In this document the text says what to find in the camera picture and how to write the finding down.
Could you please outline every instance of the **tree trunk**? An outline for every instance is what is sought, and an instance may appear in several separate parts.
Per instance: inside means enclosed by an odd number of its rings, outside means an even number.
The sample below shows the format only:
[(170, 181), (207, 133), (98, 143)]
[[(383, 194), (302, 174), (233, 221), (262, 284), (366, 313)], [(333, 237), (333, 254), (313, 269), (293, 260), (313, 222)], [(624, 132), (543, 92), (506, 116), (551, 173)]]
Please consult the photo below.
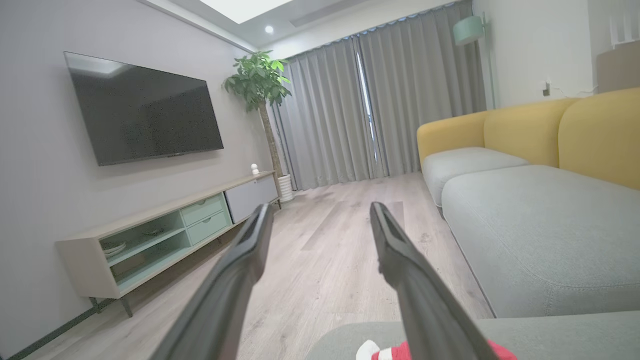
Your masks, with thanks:
[(260, 111), (260, 118), (262, 119), (264, 132), (267, 134), (267, 143), (269, 143), (269, 152), (271, 153), (273, 170), (276, 170), (276, 175), (278, 177), (282, 177), (282, 167), (280, 166), (280, 158), (278, 157), (278, 146), (276, 145), (276, 139), (273, 136), (273, 130), (271, 130), (271, 123), (269, 122), (269, 114), (267, 113), (266, 102), (261, 103), (258, 106), (258, 110)]

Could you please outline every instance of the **potted plant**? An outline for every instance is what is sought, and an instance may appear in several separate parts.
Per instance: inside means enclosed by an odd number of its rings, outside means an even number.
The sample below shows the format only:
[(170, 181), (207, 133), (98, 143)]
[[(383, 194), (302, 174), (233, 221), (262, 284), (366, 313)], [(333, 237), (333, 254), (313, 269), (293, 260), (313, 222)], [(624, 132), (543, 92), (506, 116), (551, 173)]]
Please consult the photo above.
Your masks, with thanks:
[(282, 99), (291, 95), (291, 92), (283, 86), (283, 82), (289, 83), (290, 81), (283, 76), (284, 66), (282, 63), (285, 63), (286, 60), (272, 60), (269, 57), (270, 52), (258, 51), (235, 59), (234, 67), (237, 67), (237, 73), (229, 76), (223, 85), (225, 90), (244, 99), (247, 111), (258, 110), (260, 113), (264, 132), (267, 135), (273, 170), (275, 170), (280, 183), (280, 193), (282, 194), (280, 200), (286, 202), (293, 199), (291, 176), (282, 174), (278, 148), (267, 114), (267, 101), (269, 101), (269, 105), (282, 104)]

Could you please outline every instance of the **air vent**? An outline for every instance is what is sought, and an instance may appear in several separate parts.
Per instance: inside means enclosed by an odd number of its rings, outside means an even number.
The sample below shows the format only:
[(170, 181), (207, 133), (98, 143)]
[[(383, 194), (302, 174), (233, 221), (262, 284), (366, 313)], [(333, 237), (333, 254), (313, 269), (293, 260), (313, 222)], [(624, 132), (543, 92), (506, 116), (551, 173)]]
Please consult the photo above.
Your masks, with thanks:
[(354, 5), (364, 3), (365, 1), (368, 0), (342, 0), (337, 3), (325, 6), (324, 8), (316, 10), (312, 13), (308, 13), (304, 16), (298, 17), (297, 19), (290, 20), (289, 22), (291, 23), (291, 25), (299, 28), (300, 26), (322, 19), (323, 17), (327, 17), (333, 13), (337, 13)]

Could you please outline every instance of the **gray wall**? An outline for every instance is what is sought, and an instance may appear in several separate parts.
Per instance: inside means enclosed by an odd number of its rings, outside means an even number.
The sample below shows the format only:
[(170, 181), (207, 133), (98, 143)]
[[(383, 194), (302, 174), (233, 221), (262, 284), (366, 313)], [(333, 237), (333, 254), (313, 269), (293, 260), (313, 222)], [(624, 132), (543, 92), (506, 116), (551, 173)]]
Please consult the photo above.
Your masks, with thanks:
[[(90, 308), (54, 242), (271, 168), (257, 113), (220, 84), (243, 52), (135, 0), (0, 2), (0, 354)], [(98, 167), (63, 51), (204, 79), (225, 148)]]
[(632, 19), (632, 35), (640, 38), (638, 34), (637, 18), (640, 12), (638, 0), (589, 0), (589, 36), (591, 40), (591, 62), (593, 63), (593, 86), (598, 84), (596, 58), (599, 54), (613, 50), (611, 47), (611, 26), (609, 19), (613, 17), (619, 26), (619, 33), (624, 33), (622, 27), (623, 14), (630, 15)]

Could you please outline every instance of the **cable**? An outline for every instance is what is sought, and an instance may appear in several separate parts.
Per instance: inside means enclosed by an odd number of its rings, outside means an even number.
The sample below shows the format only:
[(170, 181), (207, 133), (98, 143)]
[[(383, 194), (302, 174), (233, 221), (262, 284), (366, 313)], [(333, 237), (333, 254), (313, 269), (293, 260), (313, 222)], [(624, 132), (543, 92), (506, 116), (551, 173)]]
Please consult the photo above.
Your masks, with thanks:
[[(593, 87), (593, 89), (591, 89), (590, 91), (584, 91), (584, 90), (578, 91), (575, 95), (577, 96), (578, 94), (592, 94), (592, 93), (593, 93), (593, 92), (598, 88), (598, 86), (599, 86), (599, 85), (594, 86), (594, 87)], [(551, 88), (552, 88), (552, 89), (556, 89), (556, 90), (560, 90), (560, 93), (561, 93), (564, 97), (568, 97), (568, 96), (564, 93), (564, 91), (562, 91), (562, 89), (561, 89), (561, 88), (559, 88), (559, 87), (557, 87), (557, 86), (551, 86)]]

